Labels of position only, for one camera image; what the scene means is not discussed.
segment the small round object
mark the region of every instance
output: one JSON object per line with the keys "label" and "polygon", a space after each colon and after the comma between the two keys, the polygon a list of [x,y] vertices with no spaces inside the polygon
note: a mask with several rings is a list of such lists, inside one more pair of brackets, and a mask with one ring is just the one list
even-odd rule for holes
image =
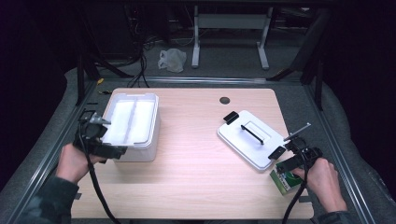
{"label": "small round object", "polygon": [[220,102],[224,105],[227,105],[230,103],[230,98],[223,96],[220,98]]}

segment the metal rod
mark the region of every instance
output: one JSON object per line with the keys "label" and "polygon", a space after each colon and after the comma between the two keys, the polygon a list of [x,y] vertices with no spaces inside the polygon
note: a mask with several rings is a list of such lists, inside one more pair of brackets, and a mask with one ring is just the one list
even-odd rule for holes
{"label": "metal rod", "polygon": [[299,130],[298,130],[297,132],[295,132],[295,133],[290,133],[289,137],[283,139],[283,141],[284,141],[284,142],[288,141],[289,139],[291,139],[292,137],[294,137],[295,135],[297,135],[297,133],[302,132],[303,130],[305,130],[305,129],[308,128],[309,126],[311,126],[311,124],[310,124],[310,123],[306,123],[306,125],[305,125],[303,128],[299,129]]}

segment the white plastic bag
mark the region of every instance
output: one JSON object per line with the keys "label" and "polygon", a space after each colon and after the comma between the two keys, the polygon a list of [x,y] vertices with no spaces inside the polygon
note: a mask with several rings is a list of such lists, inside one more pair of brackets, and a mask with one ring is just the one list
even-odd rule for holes
{"label": "white plastic bag", "polygon": [[166,68],[169,72],[179,73],[183,71],[187,54],[179,49],[161,50],[158,67]]}

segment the metal frame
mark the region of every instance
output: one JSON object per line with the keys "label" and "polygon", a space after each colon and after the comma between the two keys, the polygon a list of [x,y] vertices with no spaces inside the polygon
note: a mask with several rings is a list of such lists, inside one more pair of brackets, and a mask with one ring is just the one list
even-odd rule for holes
{"label": "metal frame", "polygon": [[[120,81],[119,78],[107,79],[108,81]],[[147,81],[152,82],[161,82],[161,83],[192,83],[192,84],[215,84],[215,85],[301,85],[300,82],[272,82],[266,81],[264,78],[213,78],[213,77],[147,77]],[[87,95],[82,101],[82,105],[85,105],[89,99],[89,96],[93,93],[95,82],[91,81],[87,85]],[[362,223],[375,223],[375,220],[371,214],[370,209],[367,206],[366,201],[361,194],[361,190],[357,185],[357,182],[351,173],[347,161],[342,153],[340,146],[337,143],[337,140],[332,133],[332,129],[330,127],[329,122],[324,116],[323,112],[320,111],[316,107],[315,95],[310,86],[304,85],[304,90],[310,104],[315,108],[315,111],[318,115],[318,119],[329,139],[331,145],[331,153],[334,158],[334,162],[339,170],[340,176],[343,178],[346,188],[348,190],[349,196],[352,202],[355,205],[356,211],[361,219]],[[21,200],[18,205],[14,208],[10,218],[7,223],[15,223],[18,217],[21,215],[23,208],[26,204],[29,203],[31,198],[35,195],[35,193],[39,190],[39,188],[43,185],[45,179],[50,175],[50,171],[52,167],[54,167],[56,163],[57,152],[64,144],[64,138],[67,133],[71,131],[73,120],[76,120],[79,114],[82,112],[83,106],[76,106],[70,117],[68,118],[67,124],[62,129],[59,138],[56,140],[52,148],[47,152],[46,156],[43,158],[42,162],[38,166],[35,174],[32,176],[31,181],[26,188],[26,191],[22,194]]]}
{"label": "metal frame", "polygon": [[199,28],[226,28],[226,29],[262,29],[261,41],[257,42],[262,69],[269,70],[264,45],[271,23],[273,9],[268,8],[267,14],[244,15],[244,14],[199,14],[198,6],[194,7],[194,49],[192,53],[192,68],[199,66],[200,41]]}

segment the white plastic container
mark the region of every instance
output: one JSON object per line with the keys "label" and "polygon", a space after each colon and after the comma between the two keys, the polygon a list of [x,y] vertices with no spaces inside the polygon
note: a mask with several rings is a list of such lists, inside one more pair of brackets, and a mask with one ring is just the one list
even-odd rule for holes
{"label": "white plastic container", "polygon": [[160,132],[159,98],[153,93],[113,95],[103,118],[107,125],[102,141],[127,146],[126,153],[114,161],[153,161]]}

